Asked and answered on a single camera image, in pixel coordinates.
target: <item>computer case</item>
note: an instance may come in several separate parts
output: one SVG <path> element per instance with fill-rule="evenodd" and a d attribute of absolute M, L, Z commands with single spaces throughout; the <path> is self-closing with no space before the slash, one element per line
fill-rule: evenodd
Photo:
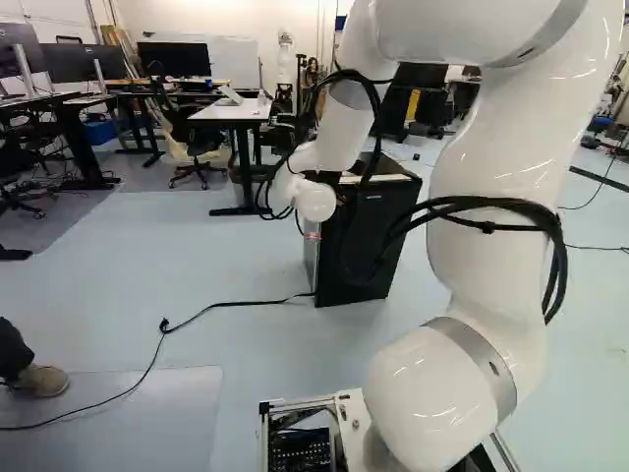
<path fill-rule="evenodd" d="M 363 153 L 361 160 L 370 155 Z M 405 237 L 376 261 L 389 227 L 417 202 L 423 182 L 386 154 L 365 188 L 360 180 L 344 175 L 336 186 L 334 215 L 304 226 L 304 261 L 318 308 L 385 299 L 393 282 Z"/>

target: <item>pant leg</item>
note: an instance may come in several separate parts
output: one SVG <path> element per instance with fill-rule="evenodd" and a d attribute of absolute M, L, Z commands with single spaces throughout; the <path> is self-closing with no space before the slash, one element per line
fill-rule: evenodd
<path fill-rule="evenodd" d="M 13 381 L 30 365 L 34 353 L 8 320 L 0 317 L 0 378 Z"/>

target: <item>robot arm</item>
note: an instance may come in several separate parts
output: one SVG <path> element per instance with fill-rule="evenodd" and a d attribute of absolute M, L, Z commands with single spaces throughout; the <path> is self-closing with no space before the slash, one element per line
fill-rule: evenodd
<path fill-rule="evenodd" d="M 616 61 L 623 12 L 621 0 L 357 0 L 338 62 L 373 81 L 392 78 L 400 61 L 480 65 L 481 92 L 439 158 L 430 196 L 513 197 L 555 209 Z M 360 86 L 333 86 L 318 139 L 291 156 L 291 170 L 350 168 L 371 125 Z M 334 212 L 330 188 L 286 168 L 274 190 L 312 221 Z M 493 208 L 463 216 L 528 223 Z M 450 305 L 380 351 L 364 388 L 373 424 L 410 471 L 453 466 L 540 382 L 546 247 L 542 233 L 429 225 L 430 263 L 452 291 Z"/>

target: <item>tan boot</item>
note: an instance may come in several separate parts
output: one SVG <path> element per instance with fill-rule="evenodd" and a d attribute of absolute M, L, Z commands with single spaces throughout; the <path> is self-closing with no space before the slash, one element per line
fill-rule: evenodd
<path fill-rule="evenodd" d="M 68 386 L 70 386 L 70 377 L 61 369 L 37 364 L 30 364 L 22 371 L 17 381 L 9 384 L 12 390 L 37 398 L 61 395 Z"/>

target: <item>computer monitor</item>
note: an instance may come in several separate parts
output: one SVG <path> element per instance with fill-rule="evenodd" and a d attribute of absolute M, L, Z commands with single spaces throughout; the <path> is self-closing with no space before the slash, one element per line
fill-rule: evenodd
<path fill-rule="evenodd" d="M 393 84 L 415 89 L 442 89 L 445 85 L 447 64 L 413 64 L 403 62 L 395 74 Z"/>
<path fill-rule="evenodd" d="M 16 77 L 19 74 L 20 66 L 13 46 L 0 44 L 0 79 Z"/>
<path fill-rule="evenodd" d="M 98 44 L 84 44 L 89 61 L 93 63 L 93 59 L 98 59 L 100 70 L 105 81 L 116 81 L 127 78 L 127 68 L 125 67 L 125 55 L 121 47 L 102 46 Z M 90 80 L 96 80 L 96 71 L 92 67 L 93 77 Z"/>
<path fill-rule="evenodd" d="M 148 75 L 211 76 L 207 45 L 202 42 L 139 42 L 138 55 Z"/>
<path fill-rule="evenodd" d="M 480 77 L 482 75 L 481 68 L 477 66 L 465 66 L 463 68 L 463 75 L 470 77 Z"/>
<path fill-rule="evenodd" d="M 37 34 L 32 25 L 23 23 L 0 23 L 0 47 L 21 44 L 29 61 L 30 71 L 35 74 L 46 70 Z"/>
<path fill-rule="evenodd" d="M 53 84 L 86 82 L 96 75 L 84 44 L 41 44 L 41 50 Z"/>

